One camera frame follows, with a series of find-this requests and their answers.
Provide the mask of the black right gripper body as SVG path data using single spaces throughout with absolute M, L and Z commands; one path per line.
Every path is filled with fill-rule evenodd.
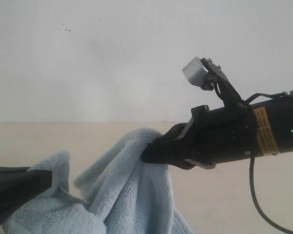
M 216 164 L 261 155 L 257 143 L 257 122 L 249 105 L 210 110 L 201 105 L 191 110 L 191 120 L 183 131 L 183 161 L 204 169 Z

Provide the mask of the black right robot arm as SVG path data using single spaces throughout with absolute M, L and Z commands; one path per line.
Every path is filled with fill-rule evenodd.
M 293 152 L 293 96 L 235 110 L 202 105 L 191 112 L 188 123 L 173 126 L 146 147 L 143 162 L 213 169 L 220 163 Z

